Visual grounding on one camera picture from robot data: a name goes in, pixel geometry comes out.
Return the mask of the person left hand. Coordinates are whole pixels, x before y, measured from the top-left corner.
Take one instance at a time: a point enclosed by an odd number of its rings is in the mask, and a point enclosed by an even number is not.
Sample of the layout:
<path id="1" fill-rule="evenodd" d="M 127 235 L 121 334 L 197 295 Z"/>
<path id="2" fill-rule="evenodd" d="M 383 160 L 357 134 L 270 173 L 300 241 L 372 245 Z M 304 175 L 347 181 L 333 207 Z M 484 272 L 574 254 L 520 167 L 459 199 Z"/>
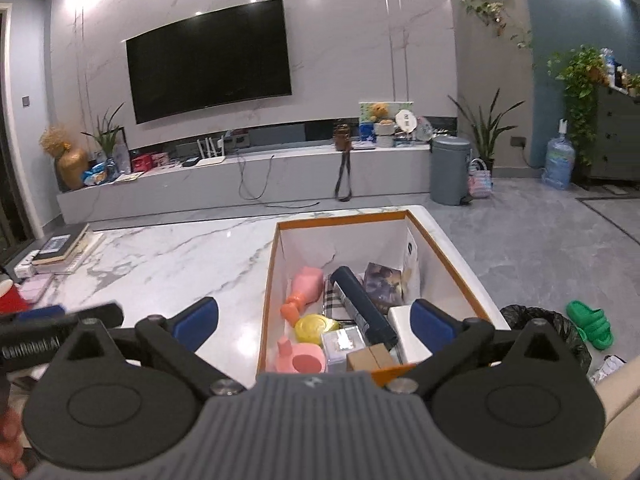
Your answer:
<path id="1" fill-rule="evenodd" d="M 1 416 L 1 465 L 11 471 L 14 479 L 23 479 L 27 468 L 23 462 L 24 446 L 21 442 L 22 425 L 20 415 L 7 408 Z"/>

